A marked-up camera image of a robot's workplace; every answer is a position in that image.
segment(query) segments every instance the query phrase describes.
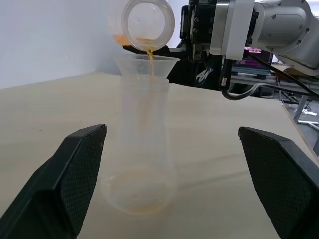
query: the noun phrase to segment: orange liquid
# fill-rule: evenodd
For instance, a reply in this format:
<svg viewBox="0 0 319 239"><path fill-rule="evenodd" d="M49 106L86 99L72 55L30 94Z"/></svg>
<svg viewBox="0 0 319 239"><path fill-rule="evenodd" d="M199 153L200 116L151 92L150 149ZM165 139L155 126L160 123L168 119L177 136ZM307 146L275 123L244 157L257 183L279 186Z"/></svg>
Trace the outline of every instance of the orange liquid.
<svg viewBox="0 0 319 239"><path fill-rule="evenodd" d="M116 177L109 187L111 197L115 204L119 203L120 209L139 215L156 213L165 208L173 192L172 185L165 177L148 170L128 171Z"/></svg>
<svg viewBox="0 0 319 239"><path fill-rule="evenodd" d="M151 49L148 49L146 53L148 54L149 60L154 60L154 56Z"/></svg>
<svg viewBox="0 0 319 239"><path fill-rule="evenodd" d="M129 46L131 43L124 35L113 35L113 40L120 46Z"/></svg>

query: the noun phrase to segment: transparent plastic cup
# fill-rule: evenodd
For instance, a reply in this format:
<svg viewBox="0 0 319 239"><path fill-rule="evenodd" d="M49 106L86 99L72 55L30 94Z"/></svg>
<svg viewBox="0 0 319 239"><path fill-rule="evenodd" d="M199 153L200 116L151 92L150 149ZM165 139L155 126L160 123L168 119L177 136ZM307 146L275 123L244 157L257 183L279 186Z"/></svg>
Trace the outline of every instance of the transparent plastic cup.
<svg viewBox="0 0 319 239"><path fill-rule="evenodd" d="M166 0L117 0L107 12L113 39L141 51L164 47L175 29L173 10Z"/></svg>
<svg viewBox="0 0 319 239"><path fill-rule="evenodd" d="M179 59L121 55L121 123L116 145L101 175L109 203L128 214L145 215L167 206L176 191L176 172L165 124L169 82Z"/></svg>

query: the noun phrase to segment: wooden table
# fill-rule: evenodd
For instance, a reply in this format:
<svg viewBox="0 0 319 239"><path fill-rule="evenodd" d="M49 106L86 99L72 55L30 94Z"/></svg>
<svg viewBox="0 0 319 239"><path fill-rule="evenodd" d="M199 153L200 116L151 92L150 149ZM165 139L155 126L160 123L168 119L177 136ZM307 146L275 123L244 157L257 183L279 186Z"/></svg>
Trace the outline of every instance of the wooden table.
<svg viewBox="0 0 319 239"><path fill-rule="evenodd" d="M32 173L72 132L105 123L99 177L120 117L119 76L93 73L0 90L0 215ZM220 92L171 85L168 131L178 193L160 213L138 218L112 208L98 179L79 239L277 239L257 197L237 132L240 126L311 149L279 101L229 101Z"/></svg>

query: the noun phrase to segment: white wall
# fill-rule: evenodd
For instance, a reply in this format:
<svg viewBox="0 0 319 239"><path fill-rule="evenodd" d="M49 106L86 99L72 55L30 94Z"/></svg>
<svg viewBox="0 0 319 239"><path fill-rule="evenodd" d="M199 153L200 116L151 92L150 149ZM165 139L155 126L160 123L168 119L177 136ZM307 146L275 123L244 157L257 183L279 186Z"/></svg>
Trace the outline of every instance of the white wall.
<svg viewBox="0 0 319 239"><path fill-rule="evenodd" d="M118 73L108 0L0 0L0 88L89 73Z"/></svg>

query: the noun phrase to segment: cup rim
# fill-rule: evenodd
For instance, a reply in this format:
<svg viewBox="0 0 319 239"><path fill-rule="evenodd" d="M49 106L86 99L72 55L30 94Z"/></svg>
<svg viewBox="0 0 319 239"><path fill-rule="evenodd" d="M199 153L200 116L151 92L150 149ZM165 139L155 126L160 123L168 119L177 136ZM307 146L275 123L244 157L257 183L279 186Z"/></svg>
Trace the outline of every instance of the cup rim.
<svg viewBox="0 0 319 239"><path fill-rule="evenodd" d="M150 3L155 6L157 6L163 13L164 18L165 18L165 26L163 29L163 32L161 35L156 38L152 39L152 45L151 47L154 50L159 50L162 47L164 47L171 37L174 34L175 30L175 17L174 17L174 12L169 5L169 3L165 0L130 0L124 7L122 16L121 16L121 27L124 35L128 38L130 43L137 49L144 51L145 50L145 45L140 44L136 39L131 36L129 27L128 27L128 21L129 21L129 16L131 14L131 11L133 10L134 7L137 5L140 5L142 3Z"/></svg>
<svg viewBox="0 0 319 239"><path fill-rule="evenodd" d="M169 56L153 56L154 61L180 61L179 58L169 57ZM138 55L138 54L121 54L116 56L117 60L135 60L135 61L149 61L147 55Z"/></svg>

